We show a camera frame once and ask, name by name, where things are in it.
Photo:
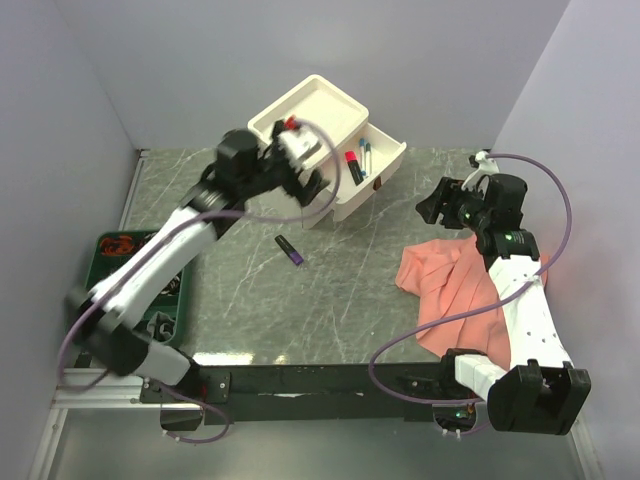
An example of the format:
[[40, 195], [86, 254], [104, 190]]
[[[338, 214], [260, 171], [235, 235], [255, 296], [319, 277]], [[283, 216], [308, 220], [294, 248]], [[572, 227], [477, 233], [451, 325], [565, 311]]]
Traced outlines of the black pink highlighter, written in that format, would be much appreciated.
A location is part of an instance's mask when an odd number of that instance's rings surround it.
[[355, 185], [360, 185], [364, 181], [364, 176], [362, 173], [361, 166], [359, 164], [357, 155], [354, 151], [346, 151], [345, 152], [345, 161], [349, 172], [351, 174], [352, 180]]

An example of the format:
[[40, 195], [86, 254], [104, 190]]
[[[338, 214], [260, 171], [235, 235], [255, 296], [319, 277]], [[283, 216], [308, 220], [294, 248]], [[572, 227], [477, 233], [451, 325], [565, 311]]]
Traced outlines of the white top drawer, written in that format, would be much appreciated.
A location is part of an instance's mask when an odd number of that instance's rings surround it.
[[[328, 211], [303, 223], [305, 228], [315, 225], [324, 215], [331, 212], [333, 220], [340, 222], [353, 214], [369, 199], [392, 175], [402, 163], [406, 151], [405, 142], [400, 142], [367, 122], [351, 133], [347, 129], [336, 130], [336, 122], [319, 122], [318, 125], [330, 136], [340, 156], [341, 182], [334, 201]], [[360, 164], [359, 139], [364, 138], [371, 144], [373, 172], [360, 185], [355, 185], [345, 161], [345, 152], [354, 151]]]

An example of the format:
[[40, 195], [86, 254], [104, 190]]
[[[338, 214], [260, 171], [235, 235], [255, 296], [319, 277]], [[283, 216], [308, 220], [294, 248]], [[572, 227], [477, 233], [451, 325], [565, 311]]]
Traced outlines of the black purple highlighter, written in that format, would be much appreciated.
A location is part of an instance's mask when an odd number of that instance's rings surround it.
[[283, 236], [277, 235], [274, 238], [276, 244], [281, 248], [285, 255], [293, 262], [294, 265], [300, 266], [304, 259], [301, 254], [291, 245], [291, 243]]

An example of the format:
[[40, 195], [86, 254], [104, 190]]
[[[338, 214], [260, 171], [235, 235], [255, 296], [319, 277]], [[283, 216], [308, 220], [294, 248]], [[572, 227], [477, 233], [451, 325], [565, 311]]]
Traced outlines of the green cap white marker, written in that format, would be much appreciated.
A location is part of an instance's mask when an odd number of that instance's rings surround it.
[[373, 163], [372, 163], [372, 152], [371, 152], [371, 144], [365, 144], [365, 163], [366, 163], [366, 172], [368, 175], [372, 175], [373, 172]]

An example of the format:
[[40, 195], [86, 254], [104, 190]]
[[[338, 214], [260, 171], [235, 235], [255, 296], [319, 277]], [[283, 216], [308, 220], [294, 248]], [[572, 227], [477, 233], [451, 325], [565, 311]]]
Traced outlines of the blue cap white marker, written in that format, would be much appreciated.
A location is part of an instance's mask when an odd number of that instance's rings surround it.
[[366, 142], [364, 138], [359, 139], [359, 152], [360, 152], [360, 167], [361, 174], [363, 177], [366, 177], [366, 159], [365, 159], [365, 150]]

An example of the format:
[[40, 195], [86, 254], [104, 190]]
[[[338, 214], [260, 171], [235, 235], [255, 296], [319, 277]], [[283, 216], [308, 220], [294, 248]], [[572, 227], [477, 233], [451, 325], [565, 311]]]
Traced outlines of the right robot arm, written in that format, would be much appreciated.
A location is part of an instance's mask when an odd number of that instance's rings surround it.
[[416, 206], [428, 224], [474, 232], [502, 303], [511, 351], [510, 366], [502, 369], [479, 351], [450, 349], [441, 361], [438, 385], [450, 398], [471, 390], [484, 400], [497, 431], [565, 435], [591, 380], [586, 370], [574, 367], [557, 334], [538, 246], [521, 226], [527, 190], [524, 180], [508, 174], [489, 176], [484, 190], [444, 177]]

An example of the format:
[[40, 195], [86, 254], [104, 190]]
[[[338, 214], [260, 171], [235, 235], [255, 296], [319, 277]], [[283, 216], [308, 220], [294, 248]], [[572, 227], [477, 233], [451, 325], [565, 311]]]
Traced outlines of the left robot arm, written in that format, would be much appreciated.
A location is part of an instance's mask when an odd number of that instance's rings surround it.
[[64, 375], [71, 344], [88, 351], [119, 377], [136, 375], [164, 384], [176, 401], [193, 399], [200, 388], [198, 364], [179, 349], [161, 343], [136, 326], [161, 290], [204, 249], [220, 240], [240, 219], [256, 220], [247, 202], [281, 189], [307, 207], [329, 182], [304, 163], [321, 147], [335, 162], [340, 156], [328, 134], [308, 120], [279, 120], [266, 147], [248, 129], [225, 134], [212, 162], [160, 230], [124, 265], [85, 290], [66, 298], [70, 317], [58, 353]]

